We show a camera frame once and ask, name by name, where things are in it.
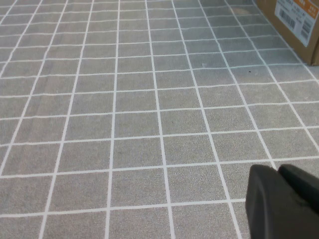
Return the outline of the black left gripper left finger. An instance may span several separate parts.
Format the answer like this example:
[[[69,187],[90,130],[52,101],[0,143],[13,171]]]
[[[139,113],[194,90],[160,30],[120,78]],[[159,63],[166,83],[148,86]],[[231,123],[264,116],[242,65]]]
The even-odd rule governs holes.
[[[245,208],[253,239],[319,237],[319,214],[272,167],[250,167]]]

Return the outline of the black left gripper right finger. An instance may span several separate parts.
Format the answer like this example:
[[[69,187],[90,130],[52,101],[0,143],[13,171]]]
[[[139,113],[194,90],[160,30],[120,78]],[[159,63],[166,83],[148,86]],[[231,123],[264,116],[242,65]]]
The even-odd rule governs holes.
[[[278,173],[304,199],[308,206],[319,213],[319,179],[292,164],[282,164]]]

